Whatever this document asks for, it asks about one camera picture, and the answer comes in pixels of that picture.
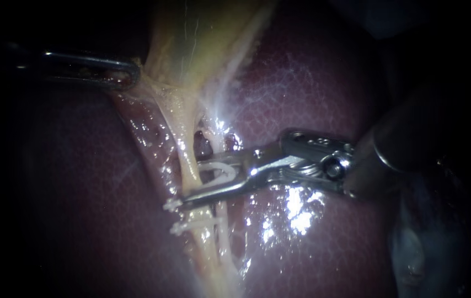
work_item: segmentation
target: metal screw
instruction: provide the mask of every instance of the metal screw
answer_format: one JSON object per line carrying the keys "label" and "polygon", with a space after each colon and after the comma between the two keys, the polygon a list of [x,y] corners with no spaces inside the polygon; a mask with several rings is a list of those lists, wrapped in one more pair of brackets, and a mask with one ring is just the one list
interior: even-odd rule
{"label": "metal screw", "polygon": [[328,167],[326,173],[329,177],[335,178],[340,174],[340,166],[338,164],[334,164],[331,167]]}
{"label": "metal screw", "polygon": [[327,145],[327,144],[329,144],[329,139],[323,139],[323,138],[320,137],[320,138],[317,139],[317,143]]}

